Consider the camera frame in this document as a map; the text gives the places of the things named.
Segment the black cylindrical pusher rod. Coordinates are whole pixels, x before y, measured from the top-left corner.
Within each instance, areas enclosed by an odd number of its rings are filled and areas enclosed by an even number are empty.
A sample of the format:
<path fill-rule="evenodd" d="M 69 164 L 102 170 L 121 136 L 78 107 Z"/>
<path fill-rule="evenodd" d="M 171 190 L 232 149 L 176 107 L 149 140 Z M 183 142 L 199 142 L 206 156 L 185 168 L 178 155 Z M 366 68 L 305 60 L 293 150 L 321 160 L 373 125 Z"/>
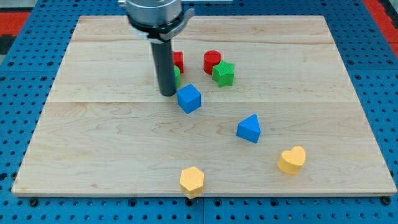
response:
<path fill-rule="evenodd" d="M 161 44 L 151 43 L 152 56 L 154 58 L 155 71 L 160 94 L 173 96 L 176 93 L 174 59 L 171 41 Z"/>

